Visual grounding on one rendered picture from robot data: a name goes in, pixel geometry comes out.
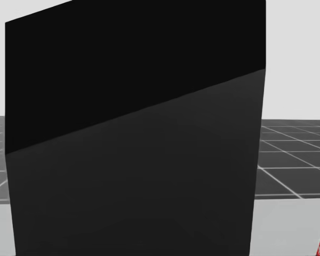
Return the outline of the black screen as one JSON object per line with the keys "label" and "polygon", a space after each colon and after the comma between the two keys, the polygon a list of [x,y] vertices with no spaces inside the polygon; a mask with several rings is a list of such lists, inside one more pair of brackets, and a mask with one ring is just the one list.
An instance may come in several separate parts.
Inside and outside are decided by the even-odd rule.
{"label": "black screen", "polygon": [[249,256],[266,0],[72,0],[5,25],[17,256]]}

